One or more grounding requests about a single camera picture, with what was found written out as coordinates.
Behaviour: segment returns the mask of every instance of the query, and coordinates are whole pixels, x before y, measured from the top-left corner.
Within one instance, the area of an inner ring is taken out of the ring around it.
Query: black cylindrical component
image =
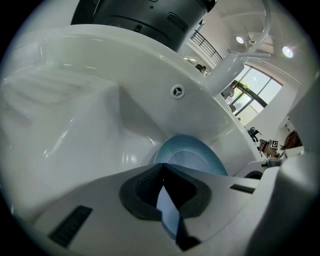
[[[100,0],[92,24],[124,28],[178,52],[215,0]]]

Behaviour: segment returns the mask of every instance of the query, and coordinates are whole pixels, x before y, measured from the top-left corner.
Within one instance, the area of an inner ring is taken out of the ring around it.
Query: blue disc
[[[154,163],[175,164],[215,175],[228,175],[217,155],[206,144],[188,135],[168,139],[158,150]]]

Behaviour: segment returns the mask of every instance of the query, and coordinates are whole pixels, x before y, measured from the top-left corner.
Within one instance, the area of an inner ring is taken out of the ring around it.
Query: window frame
[[[242,106],[242,108],[239,109],[239,111],[237,111],[236,114],[234,114],[235,116],[239,115],[246,107],[248,107],[254,100],[256,100],[263,108],[265,108],[268,104],[261,98],[259,97],[259,94],[263,91],[263,89],[270,83],[270,81],[274,80],[275,82],[277,82],[281,87],[283,87],[283,85],[276,79],[274,79],[272,76],[264,73],[263,71],[250,66],[250,65],[246,65],[249,67],[249,69],[247,70],[247,72],[239,79],[239,81],[234,80],[233,82],[235,83],[235,88],[238,88],[240,91],[242,91],[237,97],[235,97],[234,99],[232,99],[232,101],[230,101],[228,103],[228,105],[233,105],[236,101],[238,101],[244,94],[246,94],[247,96],[249,96],[251,98],[251,100],[249,100],[244,106]],[[253,92],[251,89],[247,88],[244,84],[241,83],[241,80],[243,80],[246,75],[250,72],[251,69],[254,69],[258,72],[261,72],[262,74],[266,75],[267,77],[269,77],[268,82],[261,88],[261,90],[258,93]]]

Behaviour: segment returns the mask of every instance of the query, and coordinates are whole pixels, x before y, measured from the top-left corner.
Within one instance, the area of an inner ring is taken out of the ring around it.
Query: white wall
[[[317,66],[315,70],[313,70],[313,73],[310,75],[306,75],[308,80],[303,84],[303,86],[299,87],[299,90],[296,94],[296,97],[294,99],[294,102],[292,104],[291,109],[300,101],[300,99],[310,90],[314,82],[319,78],[320,76],[320,70]]]
[[[296,128],[305,151],[320,152],[320,77],[308,88],[300,101],[290,110],[290,121]]]
[[[216,6],[204,17],[204,21],[206,25],[201,29],[200,34],[224,58],[229,49],[234,50],[237,47],[237,43],[225,22],[222,21]]]
[[[255,117],[258,115],[258,112],[251,106],[248,105],[243,111],[240,112],[240,114],[238,114],[236,117],[237,118],[241,118],[240,123],[243,126],[246,126],[251,120],[252,117]]]
[[[283,144],[289,132],[279,126],[288,115],[297,91],[297,87],[284,84],[273,100],[245,127],[255,127],[262,134],[257,136],[258,139],[276,140]]]

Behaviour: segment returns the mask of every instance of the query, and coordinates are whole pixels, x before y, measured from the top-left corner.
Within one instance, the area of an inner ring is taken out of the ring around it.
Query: white ceiling
[[[264,62],[292,78],[297,85],[306,83],[318,68],[316,51],[294,18],[278,3],[270,3],[269,37],[273,43],[273,54],[270,60]],[[206,25],[200,33],[224,56],[227,50],[243,53],[247,51],[245,44],[238,43],[236,37],[240,36],[248,41],[249,34],[260,35],[264,29],[265,11],[261,0],[218,0],[204,20]],[[292,49],[293,58],[285,57],[282,53],[283,46]]]

